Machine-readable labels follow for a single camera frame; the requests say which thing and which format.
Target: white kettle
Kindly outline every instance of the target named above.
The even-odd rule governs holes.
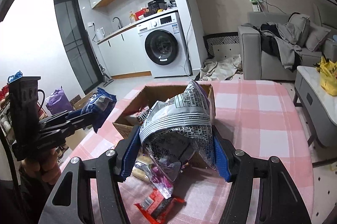
[[[95,33],[98,40],[103,39],[105,36],[105,31],[103,28],[98,28],[97,30],[95,30]]]

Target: sofa armrest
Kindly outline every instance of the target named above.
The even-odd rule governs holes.
[[[337,42],[327,39],[322,46],[323,54],[332,62],[337,61]]]
[[[238,35],[243,78],[246,80],[259,80],[261,79],[260,33],[252,27],[239,26]]]

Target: black and white geometric pattern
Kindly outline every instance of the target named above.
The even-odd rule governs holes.
[[[239,44],[238,32],[219,33],[204,36],[204,41],[208,53],[214,57],[213,45]]]

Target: tablecloth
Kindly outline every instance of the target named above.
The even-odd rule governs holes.
[[[154,85],[181,85],[178,83],[149,83]],[[222,137],[232,141],[251,157],[268,159],[278,156],[293,178],[306,204],[309,215],[313,210],[313,169],[309,148],[299,116],[287,90],[273,81],[212,81],[214,89],[216,122]],[[95,134],[90,132],[72,152],[82,160],[95,158],[114,147],[122,139],[114,125],[116,118],[144,86],[134,88],[115,108]],[[119,184],[123,202],[131,223],[148,223],[135,203],[142,202],[152,187],[134,177]],[[186,204],[176,206],[168,223],[218,223],[230,190],[215,171],[189,168],[175,182],[174,193],[184,198]],[[96,181],[91,181],[93,210],[96,223],[101,223],[97,200]],[[259,193],[259,179],[254,179],[251,205],[247,223],[254,223]]]

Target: sofa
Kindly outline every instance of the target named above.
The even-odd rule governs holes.
[[[332,38],[337,34],[337,7],[335,10],[326,8],[324,4],[313,4],[314,18],[310,18],[319,26],[331,29],[327,36]],[[270,12],[249,12],[248,22],[256,27],[260,27],[266,22],[282,23],[288,22],[290,15]],[[296,71],[291,72],[284,69],[277,57],[271,56],[261,50],[260,34],[257,30],[248,26],[238,27],[238,36],[241,50],[241,60],[243,77],[245,80],[281,80],[294,81]],[[326,40],[317,52],[311,52],[307,48],[302,48],[303,66],[313,66],[320,62],[322,52],[332,61],[337,61],[337,42]]]

